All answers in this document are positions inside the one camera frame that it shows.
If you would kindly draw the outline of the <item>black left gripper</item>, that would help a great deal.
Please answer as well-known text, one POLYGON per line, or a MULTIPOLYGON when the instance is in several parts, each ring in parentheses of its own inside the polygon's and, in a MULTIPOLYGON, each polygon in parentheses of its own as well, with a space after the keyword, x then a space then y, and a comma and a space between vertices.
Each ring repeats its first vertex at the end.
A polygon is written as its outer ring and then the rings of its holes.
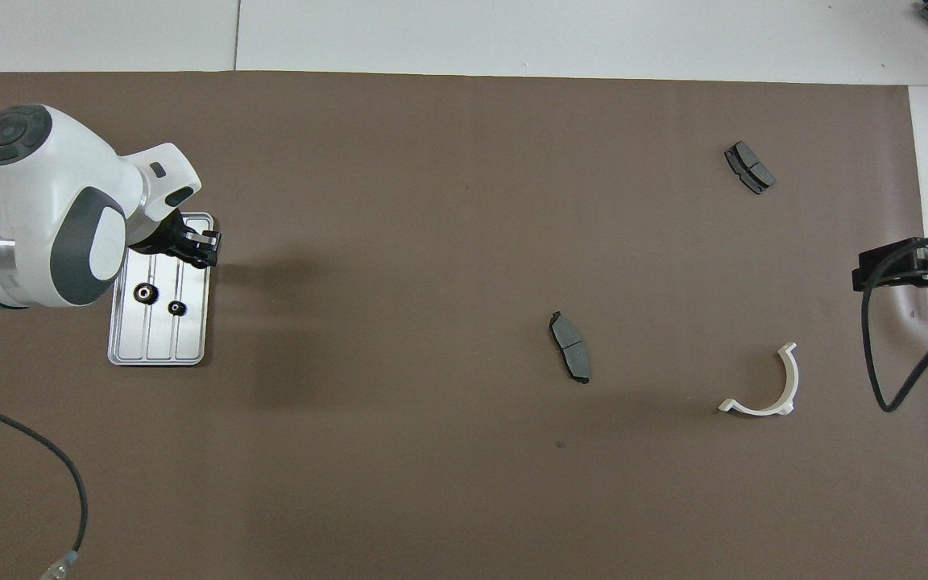
POLYGON ((141 242, 141 253, 187 259, 191 267, 206 269, 218 265, 221 240, 221 232, 191 229, 185 224, 183 213, 174 209, 141 242))

